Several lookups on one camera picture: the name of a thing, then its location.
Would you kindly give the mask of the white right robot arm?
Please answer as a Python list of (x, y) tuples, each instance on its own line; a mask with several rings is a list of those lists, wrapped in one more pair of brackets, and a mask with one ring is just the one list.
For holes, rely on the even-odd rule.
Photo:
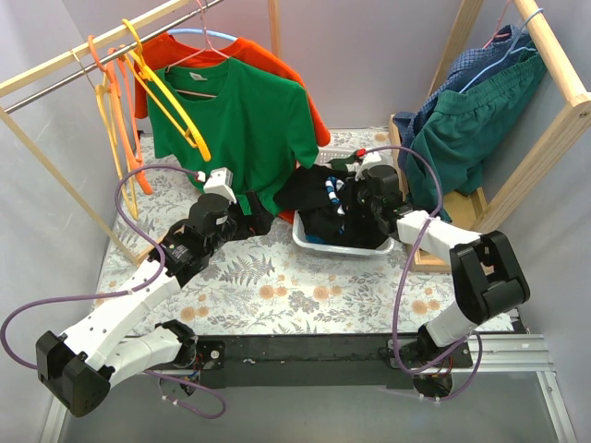
[(452, 347), (476, 328), (530, 299), (530, 287), (504, 233), (477, 233), (449, 224), (411, 205), (398, 189), (396, 170), (379, 164), (362, 169), (356, 200), (378, 228), (396, 241), (417, 245), (451, 268), (454, 300), (418, 330), (403, 349), (411, 359), (439, 366)]

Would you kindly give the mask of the blue t shirt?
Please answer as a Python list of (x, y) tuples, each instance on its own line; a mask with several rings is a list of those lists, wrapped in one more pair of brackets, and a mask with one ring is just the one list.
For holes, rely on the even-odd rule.
[(324, 240), (316, 235), (307, 235), (306, 240), (311, 244), (317, 244), (317, 245), (330, 245), (331, 244), (331, 242)]

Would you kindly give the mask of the green and white t shirt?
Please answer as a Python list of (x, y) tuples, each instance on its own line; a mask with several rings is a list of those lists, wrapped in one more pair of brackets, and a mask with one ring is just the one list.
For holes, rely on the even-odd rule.
[(334, 158), (327, 162), (327, 166), (335, 171), (356, 173), (363, 162), (363, 158), (355, 153), (343, 158)]

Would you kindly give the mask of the orange plastic hanger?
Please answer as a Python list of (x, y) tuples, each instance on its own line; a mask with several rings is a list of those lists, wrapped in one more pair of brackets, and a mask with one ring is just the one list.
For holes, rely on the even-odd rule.
[(93, 35), (90, 35), (87, 39), (90, 54), (96, 66), (103, 73), (103, 76), (107, 77), (106, 84), (111, 92), (110, 103), (115, 113), (118, 151), (119, 146), (122, 146), (126, 155), (127, 170), (130, 172), (143, 166), (144, 161), (134, 114), (133, 98), (127, 76), (125, 54), (103, 65), (96, 52), (93, 39)]

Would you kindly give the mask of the black t shirt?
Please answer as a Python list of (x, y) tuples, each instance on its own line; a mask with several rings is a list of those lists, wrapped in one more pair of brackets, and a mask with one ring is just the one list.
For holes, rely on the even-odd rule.
[(273, 199), (280, 209), (299, 212), (306, 235), (331, 245), (375, 249), (387, 236), (373, 221), (357, 218), (347, 208), (345, 182), (350, 177), (320, 165), (299, 167)]

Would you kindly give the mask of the dark yellow plastic hanger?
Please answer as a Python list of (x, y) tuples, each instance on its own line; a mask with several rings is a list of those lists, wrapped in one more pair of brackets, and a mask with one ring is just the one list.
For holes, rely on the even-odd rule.
[[(140, 41), (140, 38), (131, 22), (126, 18), (123, 18), (122, 24), (130, 32), (136, 44), (136, 49), (128, 51), (124, 56), (125, 61), (130, 68), (135, 80), (152, 98), (154, 103), (160, 108), (164, 116), (182, 136), (188, 146), (193, 150), (197, 150), (205, 162), (209, 162), (211, 160), (211, 152), (197, 126), (193, 123), (192, 119), (180, 104), (176, 96), (145, 62), (143, 57), (142, 42)], [(153, 85), (162, 94), (162, 96), (165, 98), (165, 101), (172, 106), (173, 110), (175, 111), (173, 114), (169, 111), (167, 106), (159, 100), (159, 97), (156, 96), (151, 90), (150, 84)]]

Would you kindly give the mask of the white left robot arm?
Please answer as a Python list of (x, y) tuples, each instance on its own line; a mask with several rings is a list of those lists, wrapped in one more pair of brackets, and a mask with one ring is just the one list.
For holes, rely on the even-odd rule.
[(143, 336), (127, 334), (157, 305), (205, 270), (225, 243), (269, 232), (272, 215), (252, 191), (250, 213), (216, 194), (200, 196), (185, 219), (173, 224), (158, 247), (116, 296), (59, 335), (36, 342), (37, 375), (75, 417), (95, 410), (110, 389), (157, 365), (190, 367), (198, 356), (196, 333), (178, 320)]

